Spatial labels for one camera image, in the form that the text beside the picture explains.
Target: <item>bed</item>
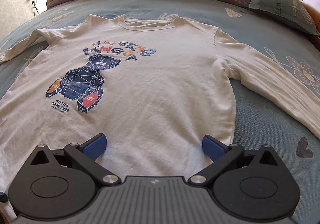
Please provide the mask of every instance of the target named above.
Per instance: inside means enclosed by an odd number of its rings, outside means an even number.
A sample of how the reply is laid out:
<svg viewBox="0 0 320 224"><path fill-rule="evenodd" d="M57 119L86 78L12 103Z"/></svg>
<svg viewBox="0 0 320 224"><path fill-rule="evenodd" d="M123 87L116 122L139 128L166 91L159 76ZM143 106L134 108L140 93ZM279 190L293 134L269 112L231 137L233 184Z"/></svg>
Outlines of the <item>bed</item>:
<svg viewBox="0 0 320 224"><path fill-rule="evenodd" d="M319 0L300 1L319 30ZM217 0L73 0L55 3L0 41L0 50L2 52L12 47L34 29L77 25L89 14L109 19L126 14L129 18L148 20L164 20L178 14L186 19L220 27L237 41L252 46L292 74L296 68L288 57L298 63L305 62L313 75L320 77L320 52L316 48L319 37L303 34L263 14L240 7L238 3L236 6ZM40 42L0 65L0 98L34 57L47 47L47 42ZM317 224L320 221L319 139L271 101L247 89L239 81L230 81L236 97L234 143L246 149L259 149L261 144L272 145L301 190L293 219L299 224ZM320 93L312 84L305 86L320 98ZM0 209L9 220L12 219L8 208L0 205Z"/></svg>

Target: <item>ribbed neckline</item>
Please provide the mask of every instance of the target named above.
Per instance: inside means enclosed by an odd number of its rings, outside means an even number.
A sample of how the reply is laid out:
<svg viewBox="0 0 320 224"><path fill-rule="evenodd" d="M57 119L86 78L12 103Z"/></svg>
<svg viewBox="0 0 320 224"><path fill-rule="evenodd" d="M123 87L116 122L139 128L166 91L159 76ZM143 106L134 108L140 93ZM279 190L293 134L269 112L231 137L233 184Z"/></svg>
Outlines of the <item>ribbed neckline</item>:
<svg viewBox="0 0 320 224"><path fill-rule="evenodd" d="M153 31L153 30L163 30L163 29L168 29L168 28L173 28L181 24L181 21L183 20L179 16L175 16L172 19L165 19L165 20L139 20L139 19L130 19L127 18L126 15L122 15L117 17L118 18L118 24L119 26L128 29L128 30L133 30L133 31ZM155 26L155 27L140 27L140 26L130 26L126 22L137 22L140 24L156 24L156 23L165 23L168 22L169 24L167 25L162 25L162 26Z"/></svg>

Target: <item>white long-sleeve shirt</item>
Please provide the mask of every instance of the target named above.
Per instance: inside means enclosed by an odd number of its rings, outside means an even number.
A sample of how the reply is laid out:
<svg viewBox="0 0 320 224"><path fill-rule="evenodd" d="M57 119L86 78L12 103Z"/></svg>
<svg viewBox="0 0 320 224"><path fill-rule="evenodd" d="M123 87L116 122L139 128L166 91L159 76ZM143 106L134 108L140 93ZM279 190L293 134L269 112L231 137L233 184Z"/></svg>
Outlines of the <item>white long-sleeve shirt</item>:
<svg viewBox="0 0 320 224"><path fill-rule="evenodd" d="M320 99L289 72L221 29L171 20L90 15L39 29L0 63L47 40L0 101L0 191L38 144L61 149L98 133L98 162L119 175L189 178L211 161L206 134L230 144L236 101L229 81L275 103L320 138Z"/></svg>

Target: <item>metal screw head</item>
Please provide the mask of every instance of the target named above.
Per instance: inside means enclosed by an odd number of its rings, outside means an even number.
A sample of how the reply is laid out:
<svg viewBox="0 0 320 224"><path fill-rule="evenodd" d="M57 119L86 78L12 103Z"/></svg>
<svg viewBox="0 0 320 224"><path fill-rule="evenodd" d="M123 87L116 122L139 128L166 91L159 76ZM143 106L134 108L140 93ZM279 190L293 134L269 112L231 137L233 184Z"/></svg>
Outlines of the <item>metal screw head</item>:
<svg viewBox="0 0 320 224"><path fill-rule="evenodd" d="M118 177L112 174L106 175L102 178L102 180L106 183L114 183L116 181L118 181Z"/></svg>
<svg viewBox="0 0 320 224"><path fill-rule="evenodd" d="M190 180L194 183L204 183L207 179L202 175L194 175Z"/></svg>

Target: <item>graphic print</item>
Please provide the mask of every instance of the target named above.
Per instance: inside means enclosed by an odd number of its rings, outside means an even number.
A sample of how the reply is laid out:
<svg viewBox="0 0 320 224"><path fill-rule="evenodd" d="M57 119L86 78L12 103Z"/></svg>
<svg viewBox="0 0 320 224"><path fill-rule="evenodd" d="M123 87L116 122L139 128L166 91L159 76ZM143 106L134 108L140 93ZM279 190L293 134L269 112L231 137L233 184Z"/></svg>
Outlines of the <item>graphic print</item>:
<svg viewBox="0 0 320 224"><path fill-rule="evenodd" d="M47 90L46 97L57 93L71 100L77 100L78 111L88 113L100 101L104 78L101 70L108 70L120 64L121 60L101 54L93 54L80 68L68 71L63 78L57 79Z"/></svg>
<svg viewBox="0 0 320 224"><path fill-rule="evenodd" d="M144 46L126 41L97 41L92 46L90 49L87 47L83 49L83 53L88 56L89 61L83 67L68 71L63 78L55 80L48 88L46 97L50 98L61 93L68 99L77 100L78 111L88 113L99 103L103 94L101 86L104 83L104 78L100 74L101 70L116 67L123 59L136 61L138 54L151 56L156 52L155 49L146 49ZM59 100L52 102L51 105L52 108L63 113L70 110L68 109L69 104Z"/></svg>

